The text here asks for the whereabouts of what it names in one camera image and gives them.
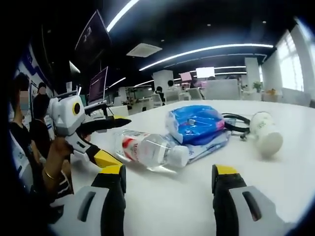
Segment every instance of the gold bracelet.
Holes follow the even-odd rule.
[[[52,177],[50,174],[47,173],[46,169],[44,168],[45,174],[52,180],[56,180],[54,177]]]

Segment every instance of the air conditioning vent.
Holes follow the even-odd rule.
[[[147,58],[148,56],[157,53],[158,51],[162,50],[162,48],[146,44],[140,43],[134,49],[132,49],[127,56],[131,57],[140,57],[140,58]]]

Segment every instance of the potted plant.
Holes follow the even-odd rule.
[[[262,89],[262,82],[254,82],[253,89],[256,89],[257,92],[261,92]]]

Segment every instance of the black ceiling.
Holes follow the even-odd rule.
[[[44,37],[44,47],[40,48],[37,43],[35,51],[38,54],[36,56],[42,59],[41,64],[46,64],[43,65],[46,74],[51,74],[50,79],[59,90],[64,87],[65,80],[71,79],[66,62],[70,59],[75,63],[74,47],[91,15],[98,9],[107,26],[129,1],[69,1],[47,8],[42,35],[39,34]],[[145,82],[150,80],[153,72],[164,68],[173,70],[174,77],[177,77],[177,73],[199,66],[244,65],[244,58],[250,54],[261,54],[256,57],[262,63],[275,49],[216,49],[186,55],[138,71],[160,59],[204,47],[231,43],[275,45],[284,31],[294,26],[293,17],[302,14],[301,2],[289,0],[139,0],[109,32],[112,50],[100,60],[102,66],[109,64],[118,72],[117,78],[107,81],[108,85],[126,77],[117,86]],[[152,44],[163,50],[147,58],[126,56],[139,43]],[[43,48],[49,64],[43,56]],[[228,54],[247,55],[226,56]],[[89,79],[99,70],[99,64],[97,61],[88,70],[81,71],[81,83],[88,85]]]

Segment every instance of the hand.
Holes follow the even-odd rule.
[[[73,147],[63,137],[56,137],[52,142],[52,148],[61,156],[68,156],[73,153]]]

